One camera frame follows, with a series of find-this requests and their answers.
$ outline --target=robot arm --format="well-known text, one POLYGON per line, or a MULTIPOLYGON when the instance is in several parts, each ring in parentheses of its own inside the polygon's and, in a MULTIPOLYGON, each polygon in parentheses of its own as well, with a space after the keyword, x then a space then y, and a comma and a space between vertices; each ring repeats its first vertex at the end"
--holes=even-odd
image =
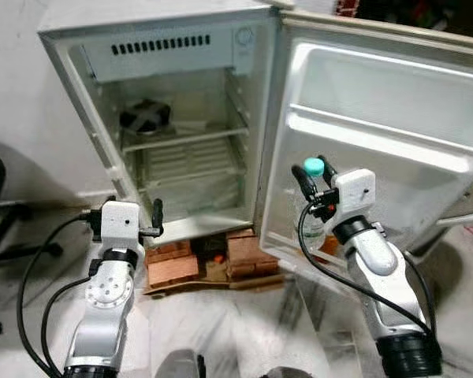
MULTIPOLYGON (((292 174, 309 202, 309 214, 324 222, 333 218, 330 224, 333 234, 344 246, 352 286, 362 288, 360 293, 376 294, 361 295, 361 301, 386 375, 440 375, 441 350, 435 336, 423 323, 423 313, 405 276, 404 257, 385 239, 382 226, 370 224, 366 219, 375 202, 375 174, 368 169, 338 174, 323 156, 307 159, 304 168, 293 166, 292 174), (330 189, 318 192, 313 176, 322 176, 330 189), (384 301, 392 299, 392 303, 404 311, 397 312, 376 300, 378 296, 384 301)), ((315 266, 323 272, 327 270, 315 266)))
POLYGON ((153 227, 139 230, 135 203, 107 202, 102 207, 100 259, 86 286, 86 310, 65 362, 64 377, 114 378, 125 347, 126 317, 133 305, 133 277, 145 255, 139 235, 162 234, 162 203, 156 200, 153 227))

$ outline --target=refrigerator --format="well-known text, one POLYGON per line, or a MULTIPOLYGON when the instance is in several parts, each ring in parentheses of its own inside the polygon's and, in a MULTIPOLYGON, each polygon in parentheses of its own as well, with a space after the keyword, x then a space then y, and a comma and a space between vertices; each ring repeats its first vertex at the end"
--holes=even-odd
POLYGON ((369 220, 402 249, 473 182, 473 38, 252 0, 57 0, 38 33, 119 199, 144 226, 163 200, 149 243, 254 226, 310 269, 290 169, 318 154, 375 172, 369 220), (169 124, 126 131, 144 100, 169 124))

